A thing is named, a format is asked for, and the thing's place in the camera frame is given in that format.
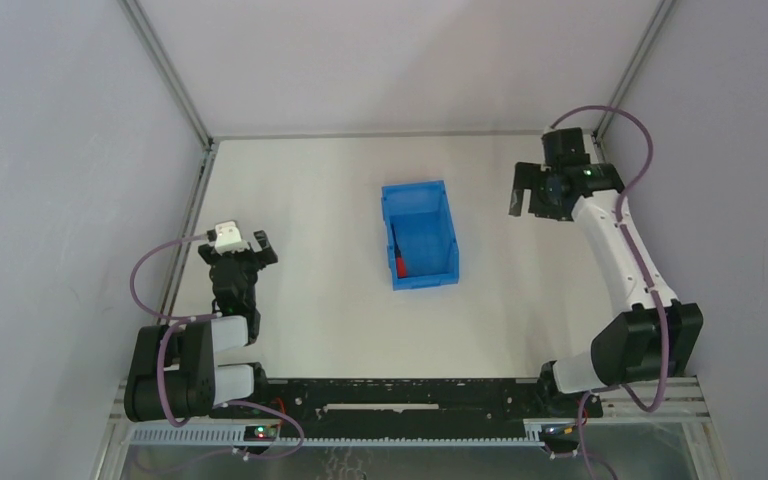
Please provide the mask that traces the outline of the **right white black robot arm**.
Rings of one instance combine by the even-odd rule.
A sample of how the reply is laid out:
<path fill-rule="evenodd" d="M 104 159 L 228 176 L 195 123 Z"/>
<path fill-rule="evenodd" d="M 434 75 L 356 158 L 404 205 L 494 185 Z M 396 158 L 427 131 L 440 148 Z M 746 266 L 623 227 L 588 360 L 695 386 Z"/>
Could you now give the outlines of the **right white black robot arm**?
<path fill-rule="evenodd" d="M 563 222 L 507 212 L 491 171 L 418 182 L 319 175 L 286 193 L 254 355 L 279 378 L 534 377 L 564 393 L 626 383 L 614 332 L 675 293 L 614 190 Z"/>

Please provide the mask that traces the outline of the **red handled screwdriver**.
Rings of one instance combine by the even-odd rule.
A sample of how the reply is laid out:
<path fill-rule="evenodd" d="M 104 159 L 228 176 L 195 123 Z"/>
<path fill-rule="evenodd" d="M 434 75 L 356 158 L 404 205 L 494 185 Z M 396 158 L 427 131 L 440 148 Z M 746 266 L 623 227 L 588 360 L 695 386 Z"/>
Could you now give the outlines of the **red handled screwdriver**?
<path fill-rule="evenodd" d="M 391 224 L 390 229 L 391 229 L 391 234 L 393 239 L 393 251 L 394 251 L 394 259 L 395 259 L 395 266 L 396 266 L 396 274 L 399 279 L 406 278 L 408 276 L 407 267 L 404 262 L 404 258 L 402 256 L 401 249 L 398 244 L 395 225 Z"/>

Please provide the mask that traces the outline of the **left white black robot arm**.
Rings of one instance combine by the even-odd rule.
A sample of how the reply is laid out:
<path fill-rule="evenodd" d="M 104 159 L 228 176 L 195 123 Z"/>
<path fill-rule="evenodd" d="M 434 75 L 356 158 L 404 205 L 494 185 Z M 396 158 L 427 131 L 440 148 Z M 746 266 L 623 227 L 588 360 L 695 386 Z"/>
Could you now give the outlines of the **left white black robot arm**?
<path fill-rule="evenodd" d="M 166 316 L 165 324 L 139 330 L 127 377 L 124 410 L 133 422 L 166 420 L 180 427 L 208 415 L 217 404 L 244 399 L 263 379 L 256 364 L 219 366 L 222 351 L 254 344 L 260 333 L 256 283 L 278 256 L 264 232 L 259 248 L 245 244 L 219 252 L 206 235 L 196 235 L 197 252 L 208 265 L 214 299 L 208 314 Z"/>

